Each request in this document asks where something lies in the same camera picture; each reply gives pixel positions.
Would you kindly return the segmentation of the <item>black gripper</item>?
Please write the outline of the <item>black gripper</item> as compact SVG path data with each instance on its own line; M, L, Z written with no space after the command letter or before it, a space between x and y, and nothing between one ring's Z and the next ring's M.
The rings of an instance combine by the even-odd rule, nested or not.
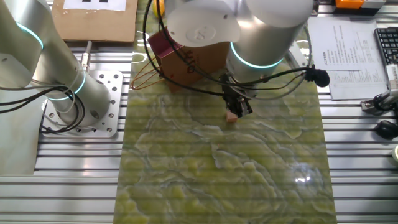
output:
M249 104L250 99L246 98L243 95L240 95L235 90L233 90L228 85L222 86L223 91L223 99L226 102L227 116L234 118L242 118L243 116L249 115L252 113L251 105ZM238 107L231 102L239 103L239 114Z

